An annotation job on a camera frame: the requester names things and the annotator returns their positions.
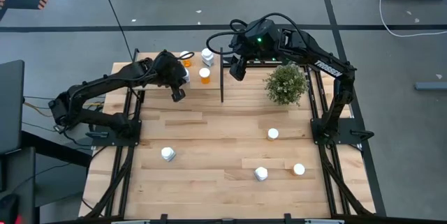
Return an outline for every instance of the wooden tabletop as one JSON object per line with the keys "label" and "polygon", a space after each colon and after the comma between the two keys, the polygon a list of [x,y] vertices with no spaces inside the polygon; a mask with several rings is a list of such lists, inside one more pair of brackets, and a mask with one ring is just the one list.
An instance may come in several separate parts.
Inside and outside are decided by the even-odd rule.
{"label": "wooden tabletop", "polygon": [[[138,58],[143,56],[146,54],[140,53]],[[114,70],[122,66],[115,64]],[[224,69],[223,103],[215,88],[185,89],[186,98],[178,103],[172,102],[169,90],[146,92],[127,219],[160,219],[161,214],[174,219],[283,218],[284,213],[292,218],[330,217],[318,147],[312,141],[309,97],[303,94],[300,106],[274,104],[263,84],[272,71],[248,68],[244,81],[238,82]],[[313,74],[312,79],[318,91]],[[332,82],[323,75],[328,101],[332,100]],[[125,89],[108,93],[104,112],[121,112],[125,93]],[[316,99],[321,115],[319,97]],[[342,116],[351,116],[348,106]],[[266,140],[269,128],[279,130],[278,140]],[[162,159],[163,147],[177,153],[171,162]],[[346,185],[364,207],[374,211],[360,152],[344,145],[338,151]],[[96,204],[106,190],[114,156],[115,147],[108,147],[92,161],[84,193],[87,203]],[[292,175],[296,163],[306,167],[304,175]],[[268,178],[262,182],[254,176],[260,166],[268,169]],[[332,185],[341,213],[338,190]],[[116,214],[120,189],[115,195]],[[88,211],[82,205],[80,215]]]}

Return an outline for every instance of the green plant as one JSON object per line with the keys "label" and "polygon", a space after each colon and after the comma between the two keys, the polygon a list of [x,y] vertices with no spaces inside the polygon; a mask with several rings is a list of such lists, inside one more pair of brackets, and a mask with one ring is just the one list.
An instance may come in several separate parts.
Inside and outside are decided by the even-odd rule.
{"label": "green plant", "polygon": [[295,103],[299,105],[301,95],[307,90],[307,80],[300,67],[295,64],[278,66],[269,74],[265,89],[268,90],[268,98],[279,105]]}

